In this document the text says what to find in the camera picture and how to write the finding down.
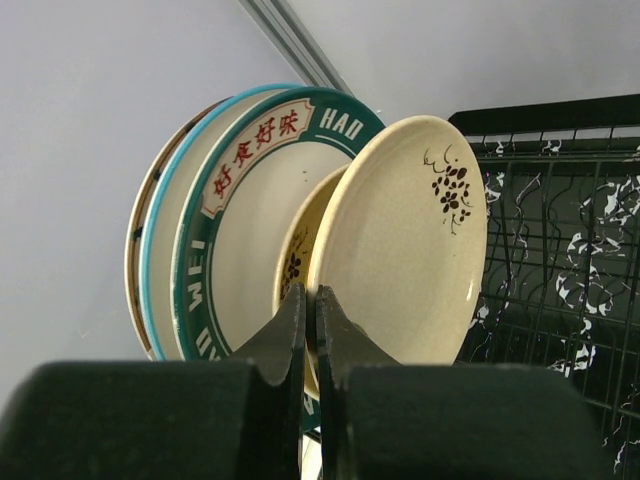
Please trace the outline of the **cream plate dark floral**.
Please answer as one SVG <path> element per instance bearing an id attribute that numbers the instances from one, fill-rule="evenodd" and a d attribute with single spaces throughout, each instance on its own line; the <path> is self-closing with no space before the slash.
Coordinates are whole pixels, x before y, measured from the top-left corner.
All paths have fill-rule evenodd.
<path id="1" fill-rule="evenodd" d="M 308 298 L 402 364 L 452 364 L 484 271 L 487 211 L 474 152 L 448 121 L 418 115 L 378 133 L 340 178 L 309 265 Z"/>

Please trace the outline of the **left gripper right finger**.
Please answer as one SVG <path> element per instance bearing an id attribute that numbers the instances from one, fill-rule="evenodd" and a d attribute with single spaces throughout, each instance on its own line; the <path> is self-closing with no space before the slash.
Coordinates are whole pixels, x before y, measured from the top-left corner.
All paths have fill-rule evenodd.
<path id="1" fill-rule="evenodd" d="M 327 479 L 607 479 L 590 411 L 558 373 L 522 365 L 402 366 L 335 293 L 315 298 Z"/>

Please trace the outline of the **white plate watermelon pattern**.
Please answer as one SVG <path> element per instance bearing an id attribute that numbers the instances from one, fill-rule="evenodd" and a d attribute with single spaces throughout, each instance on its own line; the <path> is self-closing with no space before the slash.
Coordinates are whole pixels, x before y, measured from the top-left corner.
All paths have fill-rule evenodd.
<path id="1" fill-rule="evenodd" d="M 194 126 L 168 161 L 146 213 L 138 263 L 139 303 L 156 360 L 183 358 L 170 305 L 172 257 L 180 216 L 201 165 L 242 114 L 293 87 L 292 83 L 267 84 L 230 97 Z"/>

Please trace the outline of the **yellow patterned small plate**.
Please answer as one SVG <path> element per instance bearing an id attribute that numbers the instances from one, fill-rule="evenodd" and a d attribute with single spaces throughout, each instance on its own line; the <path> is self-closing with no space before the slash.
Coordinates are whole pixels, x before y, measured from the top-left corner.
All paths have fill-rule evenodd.
<path id="1" fill-rule="evenodd" d="M 273 288 L 272 311 L 275 312 L 292 285 L 302 284 L 306 292 L 306 344 L 304 393 L 320 400 L 316 357 L 316 325 L 314 304 L 309 297 L 309 268 L 318 229 L 340 179 L 348 164 L 323 179 L 305 198 L 285 235 L 280 251 Z"/>

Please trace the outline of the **white plate dark green rim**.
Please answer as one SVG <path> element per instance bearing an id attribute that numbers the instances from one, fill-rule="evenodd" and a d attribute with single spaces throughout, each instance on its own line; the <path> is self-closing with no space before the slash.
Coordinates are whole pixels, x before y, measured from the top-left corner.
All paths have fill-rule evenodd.
<path id="1" fill-rule="evenodd" d="M 298 87 L 259 100 L 221 135 L 174 244 L 171 307 L 183 359 L 221 360 L 266 325 L 298 208 L 383 128 L 350 95 Z"/>

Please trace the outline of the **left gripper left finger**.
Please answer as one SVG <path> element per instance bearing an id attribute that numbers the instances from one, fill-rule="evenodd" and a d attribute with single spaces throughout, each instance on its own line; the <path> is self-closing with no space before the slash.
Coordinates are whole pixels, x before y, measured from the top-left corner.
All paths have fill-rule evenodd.
<path id="1" fill-rule="evenodd" d="M 5 479 L 297 479 L 306 292 L 220 361 L 34 369 L 1 418 Z"/>

